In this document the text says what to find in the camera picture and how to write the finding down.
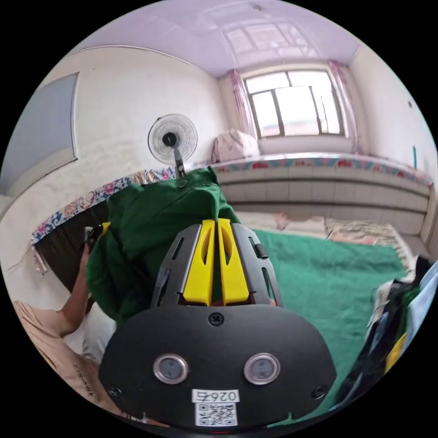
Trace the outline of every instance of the white ceiling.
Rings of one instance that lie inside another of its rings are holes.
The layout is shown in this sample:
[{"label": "white ceiling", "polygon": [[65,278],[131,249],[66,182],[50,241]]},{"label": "white ceiling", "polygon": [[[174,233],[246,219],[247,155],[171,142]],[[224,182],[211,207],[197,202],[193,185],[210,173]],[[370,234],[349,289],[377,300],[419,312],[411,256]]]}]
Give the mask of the white ceiling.
[{"label": "white ceiling", "polygon": [[164,0],[112,21],[72,52],[108,45],[145,47],[217,77],[279,59],[349,64],[359,44],[333,22],[281,0]]}]

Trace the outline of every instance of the pink curtain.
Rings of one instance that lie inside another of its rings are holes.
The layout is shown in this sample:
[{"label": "pink curtain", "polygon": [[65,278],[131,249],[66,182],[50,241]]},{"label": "pink curtain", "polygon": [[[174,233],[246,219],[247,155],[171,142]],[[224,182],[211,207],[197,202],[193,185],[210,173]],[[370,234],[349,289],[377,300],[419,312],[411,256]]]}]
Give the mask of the pink curtain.
[{"label": "pink curtain", "polygon": [[227,74],[233,86],[234,97],[236,99],[237,113],[239,115],[239,122],[242,132],[253,136],[255,132],[254,122],[251,116],[251,107],[248,100],[248,96],[246,95],[246,90],[243,81],[236,70],[230,70]]},{"label": "pink curtain", "polygon": [[344,96],[346,111],[347,111],[347,117],[351,120],[352,129],[353,129],[353,150],[352,153],[363,155],[363,146],[362,141],[360,137],[360,132],[357,124],[357,118],[356,118],[356,112],[354,108],[353,98],[351,96],[351,92],[349,90],[347,80],[345,79],[344,73],[342,72],[342,69],[340,68],[340,65],[338,61],[329,61],[329,66],[332,74],[334,75],[336,79],[337,86],[341,90],[342,95]]}]

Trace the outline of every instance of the camera lens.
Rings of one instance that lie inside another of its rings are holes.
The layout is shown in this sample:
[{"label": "camera lens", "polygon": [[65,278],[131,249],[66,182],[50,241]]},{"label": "camera lens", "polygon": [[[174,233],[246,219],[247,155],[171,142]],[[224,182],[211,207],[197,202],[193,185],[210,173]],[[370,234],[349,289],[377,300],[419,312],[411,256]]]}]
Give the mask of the camera lens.
[{"label": "camera lens", "polygon": [[168,385],[176,385],[187,377],[187,362],[178,355],[162,355],[154,362],[154,374],[161,382]]},{"label": "camera lens", "polygon": [[280,373],[280,362],[268,353],[260,353],[247,360],[244,367],[245,378],[254,385],[266,385],[274,381]]}]

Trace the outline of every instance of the yellow plastic part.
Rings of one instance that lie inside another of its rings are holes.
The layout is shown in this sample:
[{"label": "yellow plastic part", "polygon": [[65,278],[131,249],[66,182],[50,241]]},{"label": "yellow plastic part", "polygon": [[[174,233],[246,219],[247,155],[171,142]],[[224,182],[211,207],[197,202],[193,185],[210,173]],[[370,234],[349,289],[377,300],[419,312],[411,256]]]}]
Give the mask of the yellow plastic part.
[{"label": "yellow plastic part", "polygon": [[202,221],[183,297],[188,303],[211,305],[214,266],[214,220]]},{"label": "yellow plastic part", "polygon": [[107,231],[108,231],[108,228],[110,227],[110,225],[111,225],[111,222],[103,222],[102,223],[102,234],[101,234],[101,236],[103,236]]},{"label": "yellow plastic part", "polygon": [[394,366],[400,357],[402,352],[403,344],[405,343],[406,333],[397,341],[397,343],[392,348],[391,352],[386,358],[385,374]]},{"label": "yellow plastic part", "polygon": [[219,261],[224,306],[245,302],[250,295],[229,219],[218,219]]}]

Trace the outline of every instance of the floral border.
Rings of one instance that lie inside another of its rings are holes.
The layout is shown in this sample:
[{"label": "floral border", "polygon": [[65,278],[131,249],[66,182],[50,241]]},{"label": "floral border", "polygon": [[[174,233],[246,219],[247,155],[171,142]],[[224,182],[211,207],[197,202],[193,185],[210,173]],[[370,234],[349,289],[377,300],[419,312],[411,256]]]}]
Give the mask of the floral border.
[{"label": "floral border", "polygon": [[44,236],[49,234],[59,225],[71,219],[73,216],[90,207],[93,207],[96,204],[99,204],[100,202],[106,201],[112,194],[124,189],[125,187],[128,187],[132,184],[149,184],[174,178],[175,170],[172,167],[168,167],[167,169],[161,170],[142,170],[105,184],[104,186],[81,196],[47,218],[32,233],[31,245],[35,245]]},{"label": "floral border", "polygon": [[[185,167],[187,171],[190,171],[193,169],[206,167],[208,165],[211,165],[210,160],[187,164]],[[390,165],[385,160],[371,158],[369,156],[346,156],[336,154],[286,154],[258,157],[257,160],[249,158],[246,160],[238,160],[226,164],[218,163],[212,165],[217,173],[290,166],[344,167],[363,169],[405,178],[428,187],[432,185],[431,178],[427,174],[420,172],[417,169],[403,167],[394,163]],[[71,202],[63,209],[50,216],[50,218],[46,219],[32,233],[31,244],[35,245],[57,226],[63,224],[73,216],[79,214],[81,211],[105,201],[112,194],[131,184],[148,184],[174,178],[175,171],[173,167],[168,167],[161,170],[142,170],[99,187],[98,189],[93,190]]]}]

